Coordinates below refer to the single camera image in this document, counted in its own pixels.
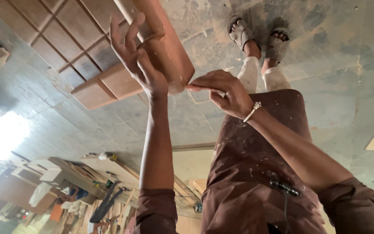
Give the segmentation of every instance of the concrete floor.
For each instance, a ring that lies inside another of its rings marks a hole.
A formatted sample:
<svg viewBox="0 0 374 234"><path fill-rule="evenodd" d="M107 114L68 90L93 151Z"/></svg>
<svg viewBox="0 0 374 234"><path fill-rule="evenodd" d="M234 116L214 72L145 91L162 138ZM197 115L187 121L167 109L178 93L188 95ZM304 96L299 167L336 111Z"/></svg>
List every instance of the concrete floor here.
<svg viewBox="0 0 374 234"><path fill-rule="evenodd" d="M162 0L198 77L240 71L243 54L226 34L232 14L244 17L265 48L277 25L290 29L281 67L299 90L314 143L374 189L374 0ZM145 96L87 111L64 91L61 77L0 20L0 42L12 53L0 70L0 103L27 120L29 135L14 151L30 159L77 160L117 151L139 170L146 129ZM259 89L264 92L259 78ZM172 144L215 142L223 113L207 93L169 99Z"/></svg>

